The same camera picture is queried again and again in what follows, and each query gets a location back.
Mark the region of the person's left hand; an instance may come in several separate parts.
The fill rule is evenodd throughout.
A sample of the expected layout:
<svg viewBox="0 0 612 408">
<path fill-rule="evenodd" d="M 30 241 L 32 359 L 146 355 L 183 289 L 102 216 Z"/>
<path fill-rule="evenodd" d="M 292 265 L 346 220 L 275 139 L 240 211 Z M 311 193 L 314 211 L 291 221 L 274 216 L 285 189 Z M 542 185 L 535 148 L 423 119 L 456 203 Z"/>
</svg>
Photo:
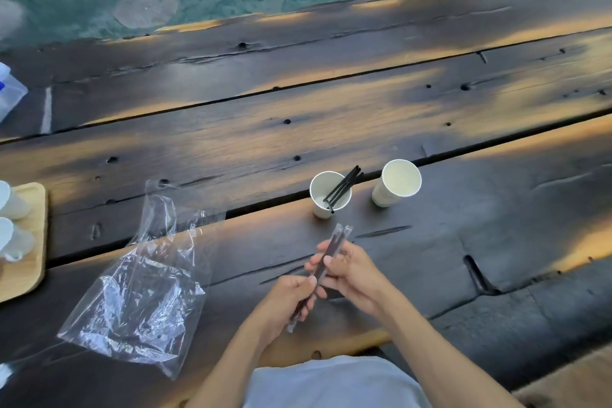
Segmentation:
<svg viewBox="0 0 612 408">
<path fill-rule="evenodd" d="M 288 326 L 298 303 L 309 297 L 313 291 L 314 289 L 289 289 L 286 286 L 286 275 L 278 279 L 251 314 L 264 346 L 269 345 L 280 335 L 283 329 Z M 315 295 L 310 297 L 299 320 L 305 320 L 318 298 L 327 298 L 327 293 L 323 287 L 318 287 Z"/>
</svg>

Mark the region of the person's right hand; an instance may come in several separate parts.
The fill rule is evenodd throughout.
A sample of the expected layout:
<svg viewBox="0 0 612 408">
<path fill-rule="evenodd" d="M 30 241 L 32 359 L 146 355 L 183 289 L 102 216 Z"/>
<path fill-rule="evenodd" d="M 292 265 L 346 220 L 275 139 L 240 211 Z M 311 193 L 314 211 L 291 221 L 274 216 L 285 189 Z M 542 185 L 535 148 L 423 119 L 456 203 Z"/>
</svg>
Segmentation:
<svg viewBox="0 0 612 408">
<path fill-rule="evenodd" d="M 307 272 L 314 273 L 328 244 L 329 241 L 326 240 L 317 246 L 318 252 L 310 257 L 304 265 Z M 353 290 L 336 291 L 347 298 L 360 311 L 377 319 L 383 318 L 385 300 L 389 298 L 394 287 L 378 270 L 364 249 L 345 241 L 337 256 L 326 257 L 323 261 L 327 268 L 333 270 L 336 268 L 339 270 L 352 268 Z"/>
</svg>

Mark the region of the plastic-wrapped black straw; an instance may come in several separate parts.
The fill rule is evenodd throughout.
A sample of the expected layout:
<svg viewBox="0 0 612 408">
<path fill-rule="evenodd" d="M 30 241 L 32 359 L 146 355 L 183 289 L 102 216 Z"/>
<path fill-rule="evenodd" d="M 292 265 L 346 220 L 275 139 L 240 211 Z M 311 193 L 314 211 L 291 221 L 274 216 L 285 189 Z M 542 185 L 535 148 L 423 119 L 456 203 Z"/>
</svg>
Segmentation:
<svg viewBox="0 0 612 408">
<path fill-rule="evenodd" d="M 342 230 L 339 234 L 339 236 L 337 237 L 336 243 L 335 243 L 335 247 L 333 250 L 333 254 L 332 256 L 335 257 L 338 255 L 338 253 L 340 252 L 343 244 L 345 243 L 345 241 L 347 240 L 348 236 L 352 233 L 353 231 L 353 227 L 352 226 L 344 226 L 342 227 Z"/>
<path fill-rule="evenodd" d="M 334 250 L 334 247 L 335 247 L 335 243 L 336 243 L 337 237 L 339 236 L 339 234 L 340 234 L 340 232 L 342 230 L 342 227 L 344 227 L 344 226 L 341 225 L 341 224 L 337 224 L 336 225 L 335 229 L 333 230 L 332 237 L 331 237 L 331 239 L 329 241 L 329 244 L 328 244 L 327 248 L 325 249 L 325 252 L 322 255 L 321 260 L 319 261 L 319 263 L 318 263 L 314 273 L 312 274 L 312 275 L 316 276 L 317 281 L 319 280 L 319 277 L 321 276 L 321 273 L 323 273 L 324 270 L 327 268 L 325 266 L 325 264 L 324 264 L 323 259 L 326 258 L 326 257 L 333 257 L 332 254 L 333 254 L 333 250 Z M 314 289 L 314 291 L 312 292 L 312 294 L 309 297 L 304 298 L 303 300 L 301 300 L 298 303 L 294 313 L 292 314 L 292 316 L 291 316 L 291 318 L 289 320 L 289 323 L 288 323 L 288 326 L 287 326 L 287 332 L 288 333 L 293 333 L 293 330 L 295 329 L 295 326 L 297 325 L 297 323 L 299 321 L 299 318 L 301 317 L 302 310 L 307 307 L 307 304 L 308 304 L 308 302 L 310 300 L 310 297 L 315 295 L 315 292 L 317 291 L 317 288 Z"/>
</svg>

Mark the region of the person's left forearm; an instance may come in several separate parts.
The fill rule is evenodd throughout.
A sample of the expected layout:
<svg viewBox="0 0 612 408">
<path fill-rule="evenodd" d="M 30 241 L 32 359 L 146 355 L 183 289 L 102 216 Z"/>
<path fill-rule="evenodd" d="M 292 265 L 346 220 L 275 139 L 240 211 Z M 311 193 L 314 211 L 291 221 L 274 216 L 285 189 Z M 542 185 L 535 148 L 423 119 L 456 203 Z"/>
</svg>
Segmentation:
<svg viewBox="0 0 612 408">
<path fill-rule="evenodd" d="M 287 320 L 249 317 L 184 408 L 242 408 L 261 354 L 286 324 Z"/>
</svg>

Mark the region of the person's right forearm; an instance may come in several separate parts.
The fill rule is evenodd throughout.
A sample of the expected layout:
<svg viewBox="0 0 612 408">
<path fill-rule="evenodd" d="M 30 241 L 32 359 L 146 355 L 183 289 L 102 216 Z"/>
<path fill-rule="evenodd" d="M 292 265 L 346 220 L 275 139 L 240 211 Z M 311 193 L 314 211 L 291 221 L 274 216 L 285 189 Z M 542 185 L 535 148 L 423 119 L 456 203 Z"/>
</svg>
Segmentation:
<svg viewBox="0 0 612 408">
<path fill-rule="evenodd" d="M 412 369 L 433 408 L 524 408 L 451 345 L 397 290 L 383 295 L 376 308 L 377 319 Z"/>
</svg>

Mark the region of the white paper cup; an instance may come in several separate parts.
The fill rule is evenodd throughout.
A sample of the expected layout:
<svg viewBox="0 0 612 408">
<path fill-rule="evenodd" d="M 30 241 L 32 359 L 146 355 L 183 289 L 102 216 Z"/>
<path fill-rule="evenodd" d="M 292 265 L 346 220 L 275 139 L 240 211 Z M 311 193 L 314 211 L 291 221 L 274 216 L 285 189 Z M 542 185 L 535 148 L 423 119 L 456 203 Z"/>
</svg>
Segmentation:
<svg viewBox="0 0 612 408">
<path fill-rule="evenodd" d="M 422 175 L 418 167 L 408 160 L 396 159 L 383 167 L 371 198 L 378 207 L 387 208 L 416 195 L 421 186 Z"/>
<path fill-rule="evenodd" d="M 324 202 L 324 198 L 335 188 L 342 180 L 344 175 L 334 171 L 325 171 L 318 173 L 310 183 L 310 198 L 313 203 L 313 213 L 318 219 L 329 219 L 332 217 L 332 211 L 329 205 Z"/>
</svg>

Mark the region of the person's white shirt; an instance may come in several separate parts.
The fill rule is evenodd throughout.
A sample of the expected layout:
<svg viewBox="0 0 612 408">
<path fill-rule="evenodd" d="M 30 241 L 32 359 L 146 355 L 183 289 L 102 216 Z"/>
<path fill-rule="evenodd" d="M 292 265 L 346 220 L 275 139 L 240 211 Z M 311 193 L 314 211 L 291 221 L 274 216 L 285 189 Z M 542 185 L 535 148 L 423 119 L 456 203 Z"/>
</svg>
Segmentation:
<svg viewBox="0 0 612 408">
<path fill-rule="evenodd" d="M 258 368 L 243 408 L 432 408 L 411 376 L 380 357 Z"/>
</svg>

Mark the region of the clear plastic bag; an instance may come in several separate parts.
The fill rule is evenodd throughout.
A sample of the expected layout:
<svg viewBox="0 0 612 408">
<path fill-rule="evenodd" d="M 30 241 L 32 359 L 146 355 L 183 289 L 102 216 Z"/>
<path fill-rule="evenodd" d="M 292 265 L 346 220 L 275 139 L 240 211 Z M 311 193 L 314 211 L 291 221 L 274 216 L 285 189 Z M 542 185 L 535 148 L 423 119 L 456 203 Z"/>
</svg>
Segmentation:
<svg viewBox="0 0 612 408">
<path fill-rule="evenodd" d="M 208 297 L 228 199 L 218 190 L 146 183 L 128 251 L 94 281 L 57 337 L 115 360 L 183 367 Z"/>
</svg>

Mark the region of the wooden bench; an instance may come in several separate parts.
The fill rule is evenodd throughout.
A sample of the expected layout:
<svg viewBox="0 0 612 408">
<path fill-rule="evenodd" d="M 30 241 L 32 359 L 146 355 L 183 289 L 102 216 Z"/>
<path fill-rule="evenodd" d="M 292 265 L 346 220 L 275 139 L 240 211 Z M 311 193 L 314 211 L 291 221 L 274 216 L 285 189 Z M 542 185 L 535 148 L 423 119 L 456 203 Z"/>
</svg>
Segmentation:
<svg viewBox="0 0 612 408">
<path fill-rule="evenodd" d="M 612 347 L 514 391 L 525 408 L 612 408 Z"/>
</svg>

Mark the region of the wooden tray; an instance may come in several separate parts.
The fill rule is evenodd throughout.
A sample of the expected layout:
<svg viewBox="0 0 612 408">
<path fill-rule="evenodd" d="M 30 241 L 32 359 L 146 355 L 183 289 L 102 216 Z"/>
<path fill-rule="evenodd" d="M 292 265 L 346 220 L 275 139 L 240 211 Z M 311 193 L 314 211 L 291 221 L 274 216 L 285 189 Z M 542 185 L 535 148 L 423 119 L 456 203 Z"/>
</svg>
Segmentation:
<svg viewBox="0 0 612 408">
<path fill-rule="evenodd" d="M 0 258 L 0 304 L 34 290 L 42 281 L 45 269 L 48 196 L 42 184 L 31 182 L 12 186 L 31 206 L 28 215 L 12 220 L 18 227 L 34 235 L 34 250 L 19 262 Z"/>
</svg>

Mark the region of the white mug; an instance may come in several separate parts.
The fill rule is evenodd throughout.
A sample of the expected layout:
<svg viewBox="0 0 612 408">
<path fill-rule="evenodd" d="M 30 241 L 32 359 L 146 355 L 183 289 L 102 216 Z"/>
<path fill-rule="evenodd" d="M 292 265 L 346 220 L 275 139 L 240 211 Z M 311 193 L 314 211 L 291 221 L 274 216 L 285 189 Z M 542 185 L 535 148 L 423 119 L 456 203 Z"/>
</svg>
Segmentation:
<svg viewBox="0 0 612 408">
<path fill-rule="evenodd" d="M 11 219 L 0 217 L 0 258 L 19 262 L 34 250 L 35 244 L 33 234 L 18 227 Z"/>
<path fill-rule="evenodd" d="M 22 219 L 31 210 L 30 204 L 23 199 L 15 188 L 0 180 L 0 218 Z"/>
</svg>

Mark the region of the white paper strip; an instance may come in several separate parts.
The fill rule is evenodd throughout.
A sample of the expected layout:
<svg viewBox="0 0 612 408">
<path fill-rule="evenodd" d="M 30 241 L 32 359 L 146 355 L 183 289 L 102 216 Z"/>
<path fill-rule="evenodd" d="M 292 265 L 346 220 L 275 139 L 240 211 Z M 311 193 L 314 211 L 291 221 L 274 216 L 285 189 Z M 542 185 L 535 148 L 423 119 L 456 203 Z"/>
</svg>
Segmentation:
<svg viewBox="0 0 612 408">
<path fill-rule="evenodd" d="M 52 117 L 53 117 L 52 105 L 53 105 L 52 87 L 47 87 L 45 89 L 45 96 L 44 96 L 43 108 L 42 108 L 42 120 L 41 120 L 41 125 L 40 125 L 40 132 L 39 132 L 42 135 L 51 134 Z"/>
</svg>

